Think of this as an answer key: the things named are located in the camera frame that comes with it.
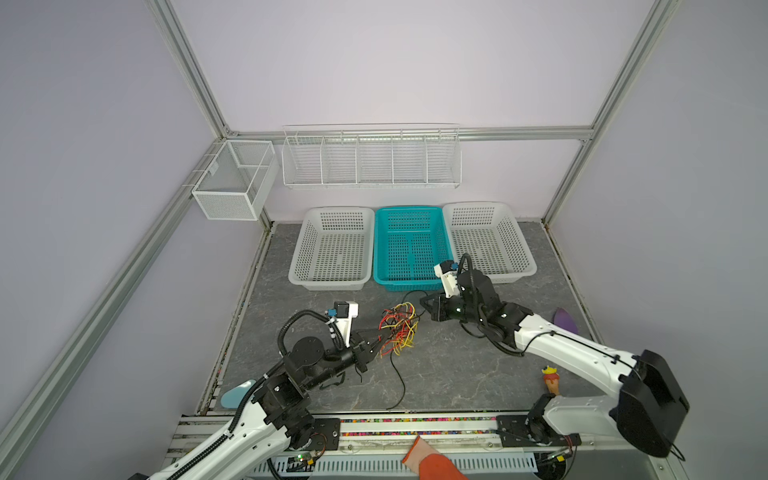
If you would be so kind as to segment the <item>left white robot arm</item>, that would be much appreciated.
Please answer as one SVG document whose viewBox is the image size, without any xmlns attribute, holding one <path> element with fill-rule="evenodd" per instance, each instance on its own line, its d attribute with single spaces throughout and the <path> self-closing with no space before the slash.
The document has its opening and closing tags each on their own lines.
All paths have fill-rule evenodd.
<svg viewBox="0 0 768 480">
<path fill-rule="evenodd" d="M 334 343 L 326 349 L 316 337 L 305 337 L 291 349 L 285 336 L 298 320 L 322 323 Z M 190 453 L 152 474 L 152 479 L 243 479 L 258 465 L 288 448 L 311 441 L 314 417 L 309 392 L 349 368 L 363 373 L 391 334 L 383 329 L 345 335 L 334 311 L 300 310 L 281 327 L 277 346 L 281 360 L 259 377 L 240 400 L 234 415 Z"/>
</svg>

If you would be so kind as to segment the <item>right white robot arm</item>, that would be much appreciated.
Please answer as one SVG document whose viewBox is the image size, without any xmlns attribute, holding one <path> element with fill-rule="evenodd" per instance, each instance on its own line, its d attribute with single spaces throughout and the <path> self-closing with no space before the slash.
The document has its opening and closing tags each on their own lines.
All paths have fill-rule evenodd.
<svg viewBox="0 0 768 480">
<path fill-rule="evenodd" d="M 620 437 L 657 458 L 678 452 L 675 440 L 690 403 L 661 355 L 617 350 L 557 326 L 502 300 L 490 278 L 477 269 L 446 261 L 434 271 L 443 290 L 421 301 L 432 320 L 473 324 L 500 352 L 541 357 L 600 390 L 591 397 L 543 394 L 524 423 L 533 442 L 549 444 L 556 437 L 586 434 Z"/>
</svg>

